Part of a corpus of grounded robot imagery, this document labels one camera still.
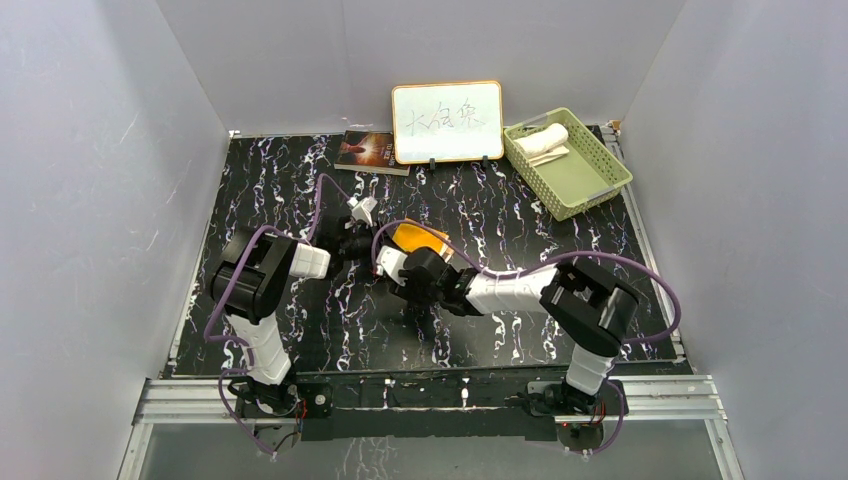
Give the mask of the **yellow bear towel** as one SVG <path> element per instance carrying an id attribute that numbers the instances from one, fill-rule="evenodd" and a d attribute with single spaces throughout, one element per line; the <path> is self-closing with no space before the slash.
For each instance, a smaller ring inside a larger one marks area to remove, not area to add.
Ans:
<path id="1" fill-rule="evenodd" d="M 398 224 L 390 235 L 392 246 L 404 254 L 411 255 L 420 248 L 429 248 L 445 261 L 449 261 L 454 253 L 453 249 L 445 243 L 445 239 L 448 238 L 445 232 L 436 231 L 433 234 L 418 224 L 410 224 L 410 219 L 407 223 Z"/>

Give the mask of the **white towel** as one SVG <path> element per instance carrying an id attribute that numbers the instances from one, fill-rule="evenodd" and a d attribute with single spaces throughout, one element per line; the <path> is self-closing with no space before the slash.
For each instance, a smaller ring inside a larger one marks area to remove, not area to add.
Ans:
<path id="1" fill-rule="evenodd" d="M 531 135 L 516 140 L 516 144 L 532 167 L 554 161 L 570 153 L 566 143 L 569 132 L 560 123 L 554 123 Z"/>

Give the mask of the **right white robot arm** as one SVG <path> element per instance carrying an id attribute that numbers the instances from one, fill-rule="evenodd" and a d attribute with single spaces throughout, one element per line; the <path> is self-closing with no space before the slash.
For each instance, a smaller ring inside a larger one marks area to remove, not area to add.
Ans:
<path id="1" fill-rule="evenodd" d="M 391 279 L 394 295 L 411 304 L 438 304 L 456 316 L 548 314 L 575 343 L 562 391 L 565 405 L 577 414 L 601 403 L 602 383 L 639 306 L 629 284 L 588 258 L 529 273 L 485 272 L 458 270 L 429 247 L 405 253 L 384 246 L 376 255 L 376 272 Z"/>

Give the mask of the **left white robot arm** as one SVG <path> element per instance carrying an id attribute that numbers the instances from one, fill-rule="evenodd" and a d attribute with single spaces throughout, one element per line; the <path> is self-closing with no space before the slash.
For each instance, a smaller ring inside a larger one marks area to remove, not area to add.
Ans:
<path id="1" fill-rule="evenodd" d="M 299 391 L 276 319 L 287 282 L 332 280 L 345 264 L 363 261 L 377 230 L 376 205 L 371 196 L 348 199 L 350 214 L 318 220 L 310 240 L 262 227 L 237 232 L 226 246 L 209 294 L 246 355 L 246 372 L 228 385 L 233 395 L 275 416 L 294 411 Z"/>

